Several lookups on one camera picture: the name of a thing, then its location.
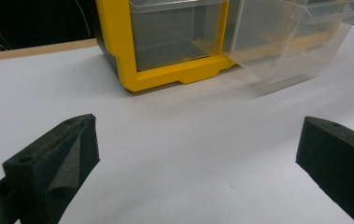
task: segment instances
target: transparent bin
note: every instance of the transparent bin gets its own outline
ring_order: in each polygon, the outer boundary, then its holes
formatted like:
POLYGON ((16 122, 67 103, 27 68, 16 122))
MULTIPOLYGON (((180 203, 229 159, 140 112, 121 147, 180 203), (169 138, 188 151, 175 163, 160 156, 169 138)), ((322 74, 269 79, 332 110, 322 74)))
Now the transparent bin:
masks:
POLYGON ((231 59, 268 82, 327 64, 354 23, 354 0, 244 0, 231 59))
POLYGON ((130 0, 137 71, 213 55, 227 0, 130 0))

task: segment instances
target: white table surface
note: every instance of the white table surface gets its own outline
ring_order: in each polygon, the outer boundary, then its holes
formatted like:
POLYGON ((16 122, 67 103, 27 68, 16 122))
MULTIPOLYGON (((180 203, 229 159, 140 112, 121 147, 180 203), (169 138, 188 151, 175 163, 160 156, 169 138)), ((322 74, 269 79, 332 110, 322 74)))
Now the white table surface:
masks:
POLYGON ((235 67, 132 94, 98 47, 0 61, 0 178, 87 113, 101 161, 63 224, 354 223, 295 163, 304 116, 354 130, 354 27, 328 68, 273 85, 235 67))

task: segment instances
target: yellow plastic frame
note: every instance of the yellow plastic frame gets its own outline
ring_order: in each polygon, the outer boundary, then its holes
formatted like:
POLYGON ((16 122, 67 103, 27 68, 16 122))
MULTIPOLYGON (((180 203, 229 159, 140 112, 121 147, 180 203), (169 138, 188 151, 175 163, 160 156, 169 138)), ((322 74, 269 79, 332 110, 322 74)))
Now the yellow plastic frame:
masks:
POLYGON ((106 49, 116 58, 120 83, 130 91, 142 91, 172 82, 183 84, 214 77, 234 62, 222 54, 229 3, 222 3, 215 54, 137 72, 129 0, 96 0, 106 49))

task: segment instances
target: white tabletop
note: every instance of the white tabletop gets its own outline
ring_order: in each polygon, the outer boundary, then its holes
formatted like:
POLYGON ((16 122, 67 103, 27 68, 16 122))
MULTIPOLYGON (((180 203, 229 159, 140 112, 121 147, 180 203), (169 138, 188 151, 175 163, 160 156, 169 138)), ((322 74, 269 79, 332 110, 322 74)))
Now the white tabletop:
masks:
POLYGON ((354 223, 295 163, 304 116, 354 130, 354 27, 328 68, 273 85, 235 67, 132 94, 98 47, 0 61, 0 178, 87 113, 101 161, 63 224, 354 223))

